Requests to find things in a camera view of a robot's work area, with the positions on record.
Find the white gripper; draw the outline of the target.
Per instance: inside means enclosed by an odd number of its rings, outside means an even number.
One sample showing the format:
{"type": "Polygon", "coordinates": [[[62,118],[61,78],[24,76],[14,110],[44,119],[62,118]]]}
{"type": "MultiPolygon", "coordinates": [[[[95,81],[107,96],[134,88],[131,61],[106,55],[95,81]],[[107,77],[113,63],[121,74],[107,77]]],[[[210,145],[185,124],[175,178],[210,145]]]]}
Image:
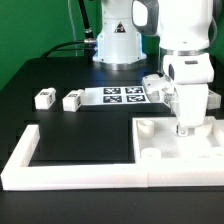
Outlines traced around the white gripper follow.
{"type": "Polygon", "coordinates": [[[201,126],[204,122],[209,88],[214,70],[209,54],[197,56],[165,55],[162,63],[162,76],[150,74],[142,79],[147,94],[158,91],[174,93],[175,99],[170,109],[178,119],[176,133],[187,136],[188,128],[201,126]]]}

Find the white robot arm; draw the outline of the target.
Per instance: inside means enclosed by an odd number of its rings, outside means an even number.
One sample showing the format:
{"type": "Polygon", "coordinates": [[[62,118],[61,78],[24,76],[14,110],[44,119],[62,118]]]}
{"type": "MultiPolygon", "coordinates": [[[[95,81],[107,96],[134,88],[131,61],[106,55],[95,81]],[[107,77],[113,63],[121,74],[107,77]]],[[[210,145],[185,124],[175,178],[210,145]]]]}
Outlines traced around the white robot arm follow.
{"type": "Polygon", "coordinates": [[[208,84],[213,81],[207,48],[214,0],[101,0],[102,30],[96,65],[118,70],[142,61],[141,37],[159,38],[159,69],[171,90],[177,133],[203,125],[208,84]]]}

